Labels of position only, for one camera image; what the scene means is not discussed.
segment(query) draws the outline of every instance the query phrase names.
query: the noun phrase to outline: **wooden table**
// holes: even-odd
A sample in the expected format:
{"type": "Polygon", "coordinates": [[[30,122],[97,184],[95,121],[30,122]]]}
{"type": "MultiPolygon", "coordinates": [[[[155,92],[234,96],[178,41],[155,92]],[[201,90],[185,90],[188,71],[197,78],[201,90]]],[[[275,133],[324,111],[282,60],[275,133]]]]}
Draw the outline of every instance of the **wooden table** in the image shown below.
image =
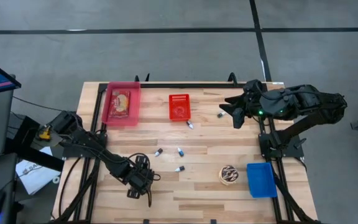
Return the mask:
{"type": "MultiPolygon", "coordinates": [[[[78,105],[77,113],[88,130],[98,86],[99,82],[84,83],[78,105]]],[[[267,86],[271,90],[282,88],[283,84],[267,83],[267,86]]],[[[220,119],[216,116],[221,112],[218,104],[224,103],[225,97],[241,93],[241,88],[143,88],[139,124],[136,127],[108,128],[108,150],[120,156],[135,152],[149,156],[151,168],[162,177],[152,185],[152,207],[147,206],[146,195],[138,200],[127,198],[128,186],[109,175],[102,164],[91,222],[141,223],[143,219],[149,219],[151,223],[209,223],[210,219],[217,219],[218,223],[275,223],[271,199],[252,198],[247,183],[246,165],[265,162],[257,140],[260,133],[258,123],[246,119],[241,129],[234,129],[231,116],[220,119]],[[190,94],[193,130],[184,122],[169,120],[168,95],[180,93],[190,94]],[[184,157],[178,155],[177,147],[183,149],[184,157]],[[158,148],[162,148],[163,153],[154,157],[158,148]],[[235,166],[240,173],[237,183],[231,186],[218,180],[219,170],[227,164],[235,166]],[[174,172],[179,166],[185,166],[186,170],[174,172]]],[[[275,124],[277,129],[284,129],[292,122],[275,121],[275,124]]],[[[53,208],[56,217],[62,185],[74,161],[65,161],[53,208]]],[[[283,163],[291,194],[306,214],[317,219],[305,168],[290,158],[284,159],[283,163]]],[[[83,159],[70,176],[63,208],[70,204],[78,191],[82,169],[83,159]]],[[[286,219],[284,202],[278,194],[282,216],[286,219]]],[[[87,199],[86,195],[81,218],[85,217],[87,199]]]]}

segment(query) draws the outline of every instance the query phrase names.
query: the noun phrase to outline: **red tray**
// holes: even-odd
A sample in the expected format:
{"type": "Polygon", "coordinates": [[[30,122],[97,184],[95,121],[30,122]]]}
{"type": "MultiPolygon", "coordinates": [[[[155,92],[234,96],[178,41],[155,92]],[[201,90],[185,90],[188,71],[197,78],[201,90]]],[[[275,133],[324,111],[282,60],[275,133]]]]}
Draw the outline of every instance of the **red tray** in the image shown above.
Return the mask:
{"type": "Polygon", "coordinates": [[[169,95],[169,119],[188,121],[191,118],[189,94],[169,95]]]}
{"type": "Polygon", "coordinates": [[[108,126],[135,126],[139,121],[140,83],[139,82],[110,82],[107,87],[106,99],[102,114],[102,122],[108,126]],[[128,116],[115,118],[109,116],[112,91],[130,91],[128,116]]]}

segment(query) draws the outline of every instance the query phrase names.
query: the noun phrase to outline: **blue tray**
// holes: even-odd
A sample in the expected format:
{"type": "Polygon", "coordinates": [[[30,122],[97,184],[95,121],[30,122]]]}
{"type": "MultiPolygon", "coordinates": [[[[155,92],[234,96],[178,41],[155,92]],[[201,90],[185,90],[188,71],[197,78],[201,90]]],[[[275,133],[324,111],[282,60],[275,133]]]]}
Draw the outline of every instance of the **blue tray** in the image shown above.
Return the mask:
{"type": "Polygon", "coordinates": [[[253,198],[277,197],[272,165],[268,162],[247,164],[249,190],[253,198]]]}

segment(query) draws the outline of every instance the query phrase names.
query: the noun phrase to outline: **white paper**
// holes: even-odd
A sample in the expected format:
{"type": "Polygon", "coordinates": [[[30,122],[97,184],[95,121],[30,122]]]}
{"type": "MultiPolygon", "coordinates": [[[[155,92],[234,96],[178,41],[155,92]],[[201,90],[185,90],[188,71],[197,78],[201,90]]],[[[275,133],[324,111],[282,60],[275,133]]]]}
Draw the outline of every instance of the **white paper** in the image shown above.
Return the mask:
{"type": "MultiPolygon", "coordinates": [[[[52,155],[52,151],[50,147],[44,147],[40,150],[40,152],[46,153],[48,155],[52,155]]],[[[26,160],[21,161],[20,163],[16,164],[16,173],[20,177],[27,193],[29,195],[35,194],[39,191],[42,187],[47,185],[54,177],[60,175],[60,172],[42,167],[38,164],[33,162],[29,162],[26,160]]]]}

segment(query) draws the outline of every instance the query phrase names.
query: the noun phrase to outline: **gray carpet floor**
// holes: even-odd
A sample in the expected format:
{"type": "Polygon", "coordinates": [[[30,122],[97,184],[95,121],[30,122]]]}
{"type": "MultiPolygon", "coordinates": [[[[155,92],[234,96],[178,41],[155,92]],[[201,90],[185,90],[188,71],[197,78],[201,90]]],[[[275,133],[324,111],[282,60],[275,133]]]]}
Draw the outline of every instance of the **gray carpet floor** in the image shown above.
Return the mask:
{"type": "MultiPolygon", "coordinates": [[[[262,28],[358,27],[358,1],[256,0],[262,28]]],[[[254,27],[242,0],[0,0],[0,30],[254,27]]],[[[358,223],[358,32],[263,33],[273,81],[339,92],[349,104],[335,125],[301,136],[319,219],[358,223]]],[[[240,81],[264,79],[254,33],[0,34],[0,67],[17,75],[25,100],[76,110],[85,81],[240,81]]],[[[14,101],[40,123],[54,111],[14,101]]],[[[33,197],[19,185],[18,223],[49,220],[57,185],[33,197]]]]}

